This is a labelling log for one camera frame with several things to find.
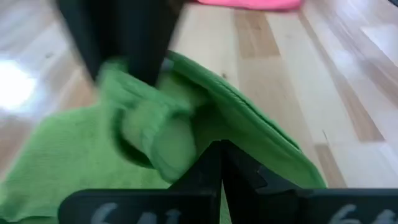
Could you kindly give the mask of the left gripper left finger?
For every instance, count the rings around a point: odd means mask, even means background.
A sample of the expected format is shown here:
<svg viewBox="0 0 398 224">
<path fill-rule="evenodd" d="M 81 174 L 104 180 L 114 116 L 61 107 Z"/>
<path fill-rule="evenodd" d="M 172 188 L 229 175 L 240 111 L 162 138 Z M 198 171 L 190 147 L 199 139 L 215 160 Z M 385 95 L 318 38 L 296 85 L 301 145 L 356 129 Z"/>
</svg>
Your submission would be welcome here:
<svg viewBox="0 0 398 224">
<path fill-rule="evenodd" d="M 215 141 L 167 189 L 87 189 L 59 206 L 64 224 L 218 223 L 221 143 Z"/>
</svg>

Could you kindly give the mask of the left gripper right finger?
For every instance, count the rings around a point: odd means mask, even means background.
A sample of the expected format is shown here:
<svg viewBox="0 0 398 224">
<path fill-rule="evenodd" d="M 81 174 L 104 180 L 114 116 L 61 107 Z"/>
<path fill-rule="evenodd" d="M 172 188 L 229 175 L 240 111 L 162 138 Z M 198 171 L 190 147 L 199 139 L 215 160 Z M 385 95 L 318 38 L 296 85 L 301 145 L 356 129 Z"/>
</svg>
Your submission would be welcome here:
<svg viewBox="0 0 398 224">
<path fill-rule="evenodd" d="M 397 223 L 397 189 L 303 189 L 230 141 L 221 145 L 233 223 Z"/>
</svg>

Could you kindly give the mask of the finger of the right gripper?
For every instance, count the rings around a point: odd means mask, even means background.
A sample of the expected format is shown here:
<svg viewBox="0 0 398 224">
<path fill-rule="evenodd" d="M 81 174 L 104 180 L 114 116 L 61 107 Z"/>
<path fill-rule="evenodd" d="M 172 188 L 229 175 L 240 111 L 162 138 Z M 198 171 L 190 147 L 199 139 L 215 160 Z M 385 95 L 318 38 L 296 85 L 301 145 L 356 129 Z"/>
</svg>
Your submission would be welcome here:
<svg viewBox="0 0 398 224">
<path fill-rule="evenodd" d="M 124 1 L 124 33 L 129 74 L 154 86 L 184 0 Z"/>
<path fill-rule="evenodd" d="M 57 0 L 72 39 L 94 81 L 107 59 L 124 53 L 119 38 L 118 3 L 116 0 Z"/>
</svg>

